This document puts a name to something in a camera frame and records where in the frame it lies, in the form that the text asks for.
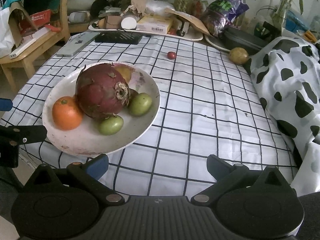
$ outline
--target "white tray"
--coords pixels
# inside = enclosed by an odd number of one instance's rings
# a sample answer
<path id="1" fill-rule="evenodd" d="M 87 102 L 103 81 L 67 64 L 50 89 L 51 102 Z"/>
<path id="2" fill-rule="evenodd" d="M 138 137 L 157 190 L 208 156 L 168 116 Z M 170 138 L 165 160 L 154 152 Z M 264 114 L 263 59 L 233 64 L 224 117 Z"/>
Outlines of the white tray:
<path id="1" fill-rule="evenodd" d="M 92 32 L 117 31 L 117 29 L 97 29 L 97 28 L 93 28 L 91 25 L 89 26 L 89 30 Z M 160 35 L 160 36 L 178 38 L 186 41 L 201 41 L 203 39 L 203 34 L 201 32 L 195 31 L 191 26 L 189 27 L 188 33 L 186 33 L 184 37 L 180 37 L 177 35 L 170 35 L 170 34 L 153 33 L 153 32 L 141 31 L 141 30 L 125 30 L 125 31 L 135 32 L 135 33 L 145 33 L 145 34 L 151 34 L 151 35 Z"/>

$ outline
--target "plaid tablecloth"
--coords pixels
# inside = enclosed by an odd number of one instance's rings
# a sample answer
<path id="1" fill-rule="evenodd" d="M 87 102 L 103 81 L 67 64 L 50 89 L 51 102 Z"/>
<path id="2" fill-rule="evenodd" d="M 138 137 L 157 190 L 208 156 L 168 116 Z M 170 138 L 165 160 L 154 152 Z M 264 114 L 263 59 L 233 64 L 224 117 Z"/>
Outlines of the plaid tablecloth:
<path id="1" fill-rule="evenodd" d="M 169 51 L 177 52 L 176 60 L 167 59 Z M 161 109 L 151 128 L 109 155 L 109 170 L 100 179 L 108 187 L 128 195 L 191 197 L 215 182 L 206 169 L 210 154 L 250 169 L 275 165 L 293 180 L 297 168 L 291 152 L 246 71 L 226 54 L 189 41 L 154 36 L 138 45 L 91 42 L 73 58 L 54 55 L 20 90 L 1 124 L 42 124 L 50 90 L 72 71 L 99 60 L 135 64 L 161 91 Z M 20 156 L 30 165 L 45 162 L 55 168 L 90 159 L 60 152 L 48 140 L 22 146 Z"/>

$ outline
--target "red box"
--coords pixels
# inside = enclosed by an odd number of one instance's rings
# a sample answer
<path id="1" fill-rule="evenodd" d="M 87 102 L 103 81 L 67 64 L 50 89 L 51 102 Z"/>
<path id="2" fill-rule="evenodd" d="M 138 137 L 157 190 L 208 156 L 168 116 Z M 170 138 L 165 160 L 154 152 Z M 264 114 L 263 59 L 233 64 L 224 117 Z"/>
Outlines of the red box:
<path id="1" fill-rule="evenodd" d="M 41 27 L 50 22 L 51 10 L 48 9 L 42 12 L 38 12 L 30 15 L 30 17 L 37 27 Z M 20 22 L 20 27 L 22 29 L 21 34 L 23 34 L 27 32 L 29 28 L 31 28 L 31 25 L 26 19 L 24 19 Z"/>

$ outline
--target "small red tomato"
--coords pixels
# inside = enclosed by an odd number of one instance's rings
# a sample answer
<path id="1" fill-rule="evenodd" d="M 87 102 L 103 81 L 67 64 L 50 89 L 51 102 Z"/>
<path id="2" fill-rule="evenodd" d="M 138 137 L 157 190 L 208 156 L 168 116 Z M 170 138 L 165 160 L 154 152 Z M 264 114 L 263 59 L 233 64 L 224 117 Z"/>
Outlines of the small red tomato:
<path id="1" fill-rule="evenodd" d="M 168 52 L 167 54 L 168 59 L 175 59 L 177 57 L 177 54 L 173 51 Z"/>

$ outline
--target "white cylinder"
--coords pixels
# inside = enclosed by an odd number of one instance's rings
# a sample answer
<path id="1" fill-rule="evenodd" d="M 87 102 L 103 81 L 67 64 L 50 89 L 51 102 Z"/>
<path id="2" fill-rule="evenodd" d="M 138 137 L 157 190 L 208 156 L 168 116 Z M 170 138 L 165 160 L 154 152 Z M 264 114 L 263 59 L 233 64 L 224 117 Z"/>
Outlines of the white cylinder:
<path id="1" fill-rule="evenodd" d="M 121 27 L 123 29 L 132 30 L 137 27 L 137 20 L 134 15 L 125 16 L 121 21 Z"/>
<path id="2" fill-rule="evenodd" d="M 87 20 L 87 13 L 85 12 L 73 12 L 69 16 L 69 22 L 71 23 L 83 23 Z"/>

